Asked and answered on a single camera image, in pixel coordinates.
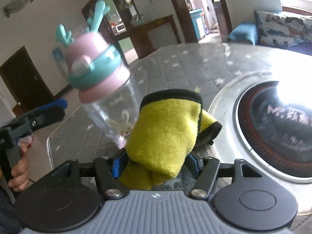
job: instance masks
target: finger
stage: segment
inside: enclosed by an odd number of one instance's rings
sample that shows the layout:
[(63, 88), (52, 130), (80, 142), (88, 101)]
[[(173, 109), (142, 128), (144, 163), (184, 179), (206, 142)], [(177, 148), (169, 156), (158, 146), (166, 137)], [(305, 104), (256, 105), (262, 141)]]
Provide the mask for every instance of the finger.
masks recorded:
[(18, 188), (14, 188), (14, 191), (16, 192), (21, 192), (21, 191), (24, 191), (27, 187), (29, 183), (29, 179), (27, 179), (22, 185), (20, 185)]
[(28, 152), (28, 148), (24, 143), (22, 143), (20, 149), (21, 149), (21, 156), (23, 157)]
[(25, 171), (22, 175), (17, 176), (9, 181), (9, 187), (18, 188), (21, 186), (29, 177), (28, 171)]
[(13, 166), (11, 172), (12, 176), (17, 177), (22, 175), (28, 169), (28, 165), (29, 165), (28, 157), (27, 156), (22, 157), (21, 160), (18, 161), (18, 163)]

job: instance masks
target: patterned pillow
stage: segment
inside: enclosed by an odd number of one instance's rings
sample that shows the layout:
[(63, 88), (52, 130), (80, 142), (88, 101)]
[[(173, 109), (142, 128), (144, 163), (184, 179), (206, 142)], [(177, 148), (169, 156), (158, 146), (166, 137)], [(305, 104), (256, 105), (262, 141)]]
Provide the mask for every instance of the patterned pillow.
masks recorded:
[(312, 17), (255, 11), (255, 18), (261, 45), (289, 49), (296, 43), (312, 41)]

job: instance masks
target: gray ribbed plate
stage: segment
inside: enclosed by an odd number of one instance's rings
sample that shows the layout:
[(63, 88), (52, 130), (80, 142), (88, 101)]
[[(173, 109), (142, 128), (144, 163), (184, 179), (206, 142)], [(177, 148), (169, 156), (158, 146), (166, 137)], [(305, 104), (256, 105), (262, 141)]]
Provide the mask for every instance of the gray ribbed plate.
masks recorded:
[[(21, 234), (36, 234), (25, 229)], [(205, 201), (183, 191), (130, 191), (107, 201), (87, 224), (64, 234), (243, 234), (224, 223)], [(289, 229), (272, 233), (291, 234)]]

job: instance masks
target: pink bottle cap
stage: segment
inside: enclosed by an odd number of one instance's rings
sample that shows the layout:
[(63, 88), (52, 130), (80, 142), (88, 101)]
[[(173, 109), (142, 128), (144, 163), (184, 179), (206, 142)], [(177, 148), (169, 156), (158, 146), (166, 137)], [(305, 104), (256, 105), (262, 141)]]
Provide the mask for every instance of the pink bottle cap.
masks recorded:
[(109, 44), (97, 32), (88, 32), (77, 37), (65, 50), (65, 61), (68, 70), (71, 70), (76, 59), (83, 56), (93, 60), (100, 56), (108, 47)]
[(83, 104), (88, 104), (107, 97), (126, 83), (129, 77), (129, 69), (121, 63), (110, 76), (99, 84), (87, 90), (79, 90), (79, 99)]

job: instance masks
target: white bunny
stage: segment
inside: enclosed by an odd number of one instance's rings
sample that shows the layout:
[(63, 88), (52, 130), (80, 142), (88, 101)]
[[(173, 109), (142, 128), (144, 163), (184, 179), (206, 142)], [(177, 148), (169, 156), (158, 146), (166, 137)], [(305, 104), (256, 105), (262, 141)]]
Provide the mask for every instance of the white bunny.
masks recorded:
[(128, 110), (123, 110), (121, 113), (122, 123), (118, 121), (107, 118), (105, 122), (112, 128), (116, 129), (116, 132), (122, 136), (130, 135), (130, 132), (133, 129), (133, 124), (129, 122), (129, 112)]

